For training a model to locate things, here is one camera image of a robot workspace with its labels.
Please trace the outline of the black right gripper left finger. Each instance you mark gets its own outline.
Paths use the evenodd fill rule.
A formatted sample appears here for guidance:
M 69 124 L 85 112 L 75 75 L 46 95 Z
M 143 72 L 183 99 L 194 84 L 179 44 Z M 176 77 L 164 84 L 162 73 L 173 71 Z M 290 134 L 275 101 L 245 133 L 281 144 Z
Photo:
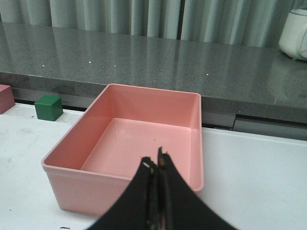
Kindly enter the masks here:
M 155 230 L 156 165 L 143 157 L 132 181 L 90 230 Z

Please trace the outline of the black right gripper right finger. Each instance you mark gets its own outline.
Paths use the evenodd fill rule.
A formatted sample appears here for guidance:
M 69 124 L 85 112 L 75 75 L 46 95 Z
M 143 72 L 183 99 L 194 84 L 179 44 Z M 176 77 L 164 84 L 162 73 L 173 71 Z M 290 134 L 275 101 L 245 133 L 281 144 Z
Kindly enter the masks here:
M 234 230 L 191 190 L 170 155 L 158 148 L 158 199 L 165 230 Z

